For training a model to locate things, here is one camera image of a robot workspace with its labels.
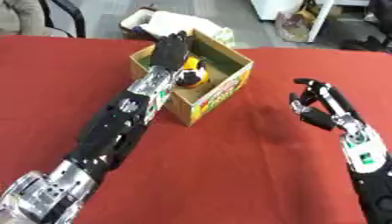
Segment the white container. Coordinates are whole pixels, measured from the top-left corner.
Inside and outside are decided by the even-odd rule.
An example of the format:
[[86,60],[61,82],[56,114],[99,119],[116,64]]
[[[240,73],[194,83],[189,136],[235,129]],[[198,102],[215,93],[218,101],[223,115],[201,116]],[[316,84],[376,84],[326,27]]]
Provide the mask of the white container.
[[251,0],[261,20],[275,20],[278,12],[295,12],[303,0]]

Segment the red tablecloth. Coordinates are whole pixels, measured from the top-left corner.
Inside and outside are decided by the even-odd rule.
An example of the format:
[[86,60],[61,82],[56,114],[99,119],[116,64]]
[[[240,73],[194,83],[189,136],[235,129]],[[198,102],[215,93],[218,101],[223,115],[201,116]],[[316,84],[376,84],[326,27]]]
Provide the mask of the red tablecloth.
[[[79,129],[130,84],[124,40],[0,38],[0,191],[49,172]],[[340,88],[392,145],[390,56],[259,48],[248,85],[191,128],[162,111],[76,223],[363,223],[338,133],[298,120],[288,93],[313,77]]]

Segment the toy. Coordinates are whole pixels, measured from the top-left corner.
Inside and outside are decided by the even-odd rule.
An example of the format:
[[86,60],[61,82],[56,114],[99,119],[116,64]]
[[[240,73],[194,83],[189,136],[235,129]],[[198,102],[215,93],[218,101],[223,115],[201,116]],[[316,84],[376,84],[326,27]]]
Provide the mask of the toy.
[[184,64],[184,70],[177,80],[177,85],[183,88],[195,88],[209,81],[206,62],[203,59],[190,56]]

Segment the open cardboard box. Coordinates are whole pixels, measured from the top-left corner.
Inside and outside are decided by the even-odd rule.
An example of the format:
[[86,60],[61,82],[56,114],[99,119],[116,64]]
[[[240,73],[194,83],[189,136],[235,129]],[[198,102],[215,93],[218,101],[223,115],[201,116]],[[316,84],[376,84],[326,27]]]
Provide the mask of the open cardboard box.
[[[191,54],[206,60],[210,81],[195,88],[175,87],[165,106],[186,126],[215,109],[232,96],[247,81],[253,61],[209,38],[193,31]],[[148,72],[154,45],[130,56],[132,79],[144,77]]]

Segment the robotic hand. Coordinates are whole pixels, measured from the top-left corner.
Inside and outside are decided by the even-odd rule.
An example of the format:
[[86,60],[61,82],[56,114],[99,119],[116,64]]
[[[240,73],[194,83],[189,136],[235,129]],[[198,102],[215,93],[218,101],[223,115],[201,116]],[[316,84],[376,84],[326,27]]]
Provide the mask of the robotic hand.
[[103,107],[49,175],[31,171],[0,199],[0,223],[72,223],[105,175],[135,148],[169,99],[189,54],[184,32],[160,39],[149,73]]
[[[369,224],[392,224],[392,159],[384,142],[336,87],[312,79],[295,79],[305,84],[298,97],[290,94],[290,105],[301,121],[332,130],[340,136],[353,187]],[[329,112],[310,107],[316,101]]]

